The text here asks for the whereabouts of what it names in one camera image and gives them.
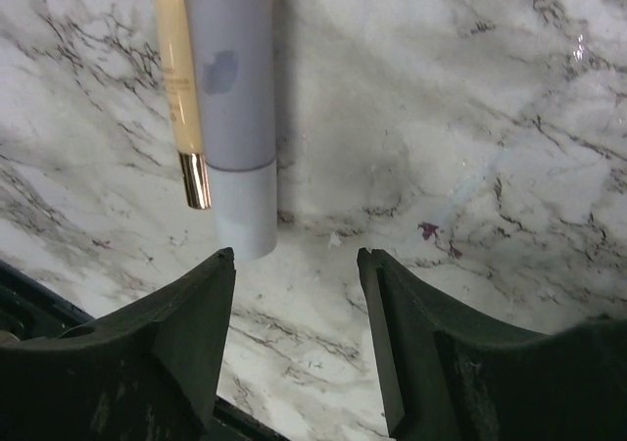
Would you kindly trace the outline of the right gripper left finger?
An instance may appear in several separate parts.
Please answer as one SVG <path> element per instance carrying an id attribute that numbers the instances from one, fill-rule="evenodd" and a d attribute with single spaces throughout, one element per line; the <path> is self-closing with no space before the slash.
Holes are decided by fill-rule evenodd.
<path id="1" fill-rule="evenodd" d="M 56 337 L 1 329 L 5 440 L 205 440 L 235 284 L 221 249 L 174 282 Z"/>

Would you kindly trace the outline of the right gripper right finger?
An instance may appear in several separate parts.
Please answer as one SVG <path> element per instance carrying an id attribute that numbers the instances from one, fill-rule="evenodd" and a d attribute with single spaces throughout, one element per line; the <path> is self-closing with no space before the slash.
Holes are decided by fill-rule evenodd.
<path id="1" fill-rule="evenodd" d="M 622 440 L 626 322 L 545 335 L 489 317 L 361 249 L 388 434 L 395 440 Z"/>

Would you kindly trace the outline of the beige concealer tube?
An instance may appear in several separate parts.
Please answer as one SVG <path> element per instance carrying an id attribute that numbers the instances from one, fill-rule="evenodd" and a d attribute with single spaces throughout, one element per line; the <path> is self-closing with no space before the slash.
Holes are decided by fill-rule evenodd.
<path id="1" fill-rule="evenodd" d="M 174 144 L 189 207 L 207 210 L 210 187 L 184 0 L 154 0 L 161 67 Z"/>

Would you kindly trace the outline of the lavender small bottle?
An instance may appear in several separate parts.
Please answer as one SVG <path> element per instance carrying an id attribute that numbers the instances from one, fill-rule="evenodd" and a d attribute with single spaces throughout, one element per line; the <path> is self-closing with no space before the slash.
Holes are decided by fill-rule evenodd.
<path id="1" fill-rule="evenodd" d="M 238 260 L 277 243 L 272 0 L 184 0 L 218 240 Z"/>

